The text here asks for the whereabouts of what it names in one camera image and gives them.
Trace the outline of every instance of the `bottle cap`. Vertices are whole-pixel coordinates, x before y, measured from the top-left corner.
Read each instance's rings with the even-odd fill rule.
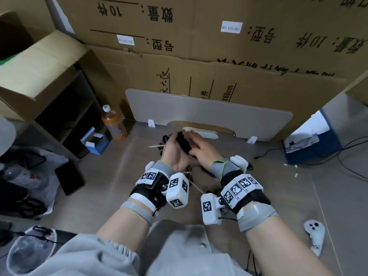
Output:
[[[111,111],[111,108],[110,108],[110,106],[109,106],[108,104],[104,105],[104,106],[102,107],[102,109],[104,110],[104,112],[109,112],[109,111]]]

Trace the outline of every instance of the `gray glove cuff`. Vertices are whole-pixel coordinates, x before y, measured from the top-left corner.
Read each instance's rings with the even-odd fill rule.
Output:
[[[233,164],[226,158],[216,160],[211,165],[211,172],[214,174],[214,176],[216,176],[218,180],[221,180],[222,177],[230,171],[238,169],[240,169],[240,167]]]
[[[152,168],[158,169],[160,171],[163,171],[164,173],[166,173],[166,175],[168,176],[168,178],[170,178],[175,172],[173,171],[173,169],[164,162],[161,161],[157,161]]]
[[[258,226],[270,216],[278,216],[275,209],[268,204],[255,204],[242,208],[236,215],[240,232],[245,232]]]
[[[149,223],[150,226],[152,226],[152,221],[154,217],[140,205],[132,201],[124,201],[124,203],[122,204],[122,206],[120,206],[120,208],[129,208],[133,210],[135,213],[144,218]]]

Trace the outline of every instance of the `water bottle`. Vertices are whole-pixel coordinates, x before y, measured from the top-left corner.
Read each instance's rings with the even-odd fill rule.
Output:
[[[0,163],[0,175],[3,180],[29,190],[44,189],[48,184],[47,177],[34,174],[16,163]]]
[[[108,127],[111,136],[114,140],[124,140],[128,136],[127,130],[122,123],[122,117],[116,110],[110,108],[108,104],[102,107],[104,110],[104,115],[102,120]]]

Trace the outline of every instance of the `person's right hand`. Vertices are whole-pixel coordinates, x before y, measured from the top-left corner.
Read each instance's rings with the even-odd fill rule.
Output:
[[[209,172],[211,172],[211,165],[214,161],[220,160],[223,156],[217,152],[208,141],[195,131],[187,132],[191,138],[189,142],[192,149],[189,151],[189,155],[196,156],[198,162]]]

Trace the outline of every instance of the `person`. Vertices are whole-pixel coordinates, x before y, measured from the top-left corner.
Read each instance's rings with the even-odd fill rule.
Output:
[[[216,175],[222,185],[223,180],[232,180],[229,175],[242,174],[241,168],[224,159],[199,134],[183,134],[191,145],[189,154]],[[228,254],[211,246],[204,226],[163,220],[150,227],[154,213],[165,204],[158,182],[168,183],[168,178],[184,171],[192,159],[176,138],[177,133],[171,135],[160,161],[143,174],[130,198],[95,235],[77,235],[31,275],[249,275]],[[282,221],[265,196],[246,198],[247,202],[237,210],[239,228],[245,232],[264,275],[332,275]],[[259,213],[254,216],[252,209]],[[247,220],[250,213],[254,217]]]

